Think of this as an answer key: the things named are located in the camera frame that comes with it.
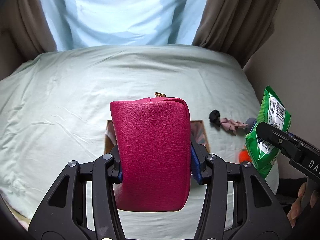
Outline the person's right hand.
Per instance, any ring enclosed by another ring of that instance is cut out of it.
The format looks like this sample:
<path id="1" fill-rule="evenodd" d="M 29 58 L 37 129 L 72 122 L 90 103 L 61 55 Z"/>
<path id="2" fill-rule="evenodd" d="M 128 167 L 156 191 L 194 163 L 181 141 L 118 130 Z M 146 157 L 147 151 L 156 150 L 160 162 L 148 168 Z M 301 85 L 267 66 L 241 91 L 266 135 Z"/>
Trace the person's right hand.
<path id="1" fill-rule="evenodd" d="M 288 218 L 292 228 L 295 226 L 297 217 L 302 213 L 302 208 L 301 208 L 300 204 L 301 204 L 301 200 L 305 194 L 305 189 L 306 189 L 306 182 L 304 182 L 301 185 L 301 187 L 299 188 L 298 198 L 291 205 L 291 209 L 290 209 L 289 213 L 287 214 L 287 218 Z M 311 208 L 313 208 L 314 205 L 317 203 L 318 198 L 319 198 L 319 194 L 317 193 L 317 191 L 313 191 L 313 193 L 310 197 Z"/>

